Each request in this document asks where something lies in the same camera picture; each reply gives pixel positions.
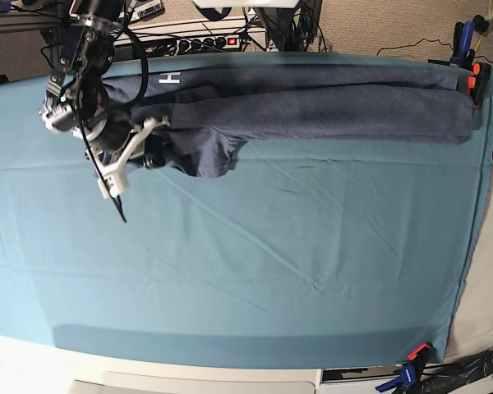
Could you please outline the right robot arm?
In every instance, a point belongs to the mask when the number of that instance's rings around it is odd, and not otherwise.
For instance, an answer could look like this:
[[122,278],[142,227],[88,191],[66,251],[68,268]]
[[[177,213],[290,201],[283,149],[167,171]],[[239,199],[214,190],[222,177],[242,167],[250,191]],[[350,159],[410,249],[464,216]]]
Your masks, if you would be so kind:
[[[46,88],[40,116],[55,134],[71,132],[85,146],[95,171],[122,159],[125,170],[153,169],[167,163],[168,141],[158,127],[131,147],[144,129],[145,106],[161,94],[159,77],[150,72],[144,44],[129,25],[135,1],[74,1],[63,35],[59,63]],[[116,42],[126,36],[140,74],[109,81],[104,75],[117,59]]]

